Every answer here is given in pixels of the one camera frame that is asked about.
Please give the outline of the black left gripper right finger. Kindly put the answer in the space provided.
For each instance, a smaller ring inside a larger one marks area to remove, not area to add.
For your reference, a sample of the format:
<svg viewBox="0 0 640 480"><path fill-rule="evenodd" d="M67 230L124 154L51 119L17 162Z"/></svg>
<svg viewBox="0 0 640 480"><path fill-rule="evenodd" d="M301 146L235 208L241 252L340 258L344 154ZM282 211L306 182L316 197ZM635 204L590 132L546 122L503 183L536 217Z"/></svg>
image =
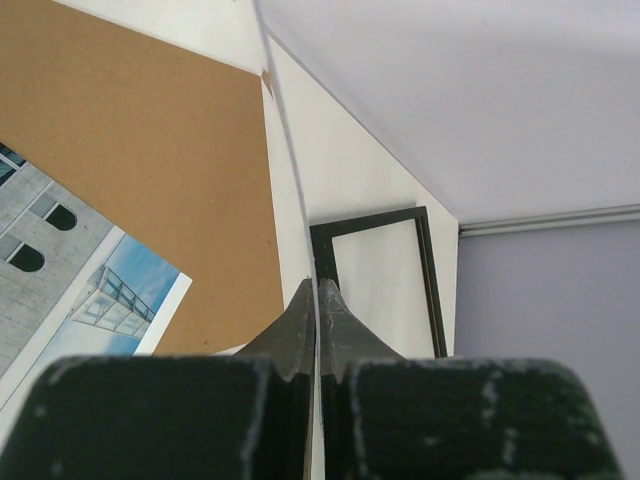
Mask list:
<svg viewBox="0 0 640 480"><path fill-rule="evenodd" d="M319 284L329 479L620 479L578 376L534 358L407 359Z"/></svg>

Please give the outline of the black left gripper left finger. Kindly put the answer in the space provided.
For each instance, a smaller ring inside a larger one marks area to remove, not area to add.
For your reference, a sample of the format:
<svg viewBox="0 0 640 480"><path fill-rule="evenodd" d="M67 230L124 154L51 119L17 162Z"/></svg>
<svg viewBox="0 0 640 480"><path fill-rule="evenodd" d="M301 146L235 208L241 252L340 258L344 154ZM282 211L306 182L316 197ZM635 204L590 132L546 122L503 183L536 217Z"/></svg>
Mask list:
<svg viewBox="0 0 640 480"><path fill-rule="evenodd" d="M36 380L1 453L5 479L301 479L314 294L232 355L72 356Z"/></svg>

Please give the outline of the clear acrylic glazing sheet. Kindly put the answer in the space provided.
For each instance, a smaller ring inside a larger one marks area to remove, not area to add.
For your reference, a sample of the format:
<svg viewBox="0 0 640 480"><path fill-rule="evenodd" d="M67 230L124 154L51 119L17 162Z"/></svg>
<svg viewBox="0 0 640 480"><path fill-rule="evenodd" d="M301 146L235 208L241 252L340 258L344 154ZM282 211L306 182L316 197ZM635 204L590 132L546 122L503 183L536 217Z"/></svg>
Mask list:
<svg viewBox="0 0 640 480"><path fill-rule="evenodd" d="M292 303L298 287L301 284L308 286L309 302L306 307L305 325L307 331L303 344L303 359L310 368L310 379L307 388L309 399L305 414L306 439L303 477L305 479L324 479L326 477L325 452L318 376L317 279L309 221L298 159L296 158L280 72L277 66L275 44L266 23L265 3L255 1L253 6L264 49L262 85L269 96L265 101L264 111L283 299L288 304Z"/></svg>

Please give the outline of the wooden picture frame black front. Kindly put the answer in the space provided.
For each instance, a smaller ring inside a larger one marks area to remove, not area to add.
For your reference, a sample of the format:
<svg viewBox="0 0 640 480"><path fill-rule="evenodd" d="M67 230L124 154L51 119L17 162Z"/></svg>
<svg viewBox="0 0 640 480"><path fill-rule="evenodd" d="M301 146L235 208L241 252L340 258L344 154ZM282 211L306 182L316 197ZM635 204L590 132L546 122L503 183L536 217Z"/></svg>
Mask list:
<svg viewBox="0 0 640 480"><path fill-rule="evenodd" d="M446 358L449 348L424 206L310 227L317 277L397 353Z"/></svg>

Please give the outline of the building photo print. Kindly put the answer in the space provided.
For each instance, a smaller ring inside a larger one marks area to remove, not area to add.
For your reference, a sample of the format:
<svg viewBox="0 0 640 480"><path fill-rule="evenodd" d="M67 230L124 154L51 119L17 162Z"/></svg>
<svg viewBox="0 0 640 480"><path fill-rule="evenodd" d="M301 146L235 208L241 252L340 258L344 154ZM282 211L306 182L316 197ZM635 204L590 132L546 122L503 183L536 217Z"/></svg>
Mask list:
<svg viewBox="0 0 640 480"><path fill-rule="evenodd" d="M151 351L191 280L1 147L1 398L66 355Z"/></svg>

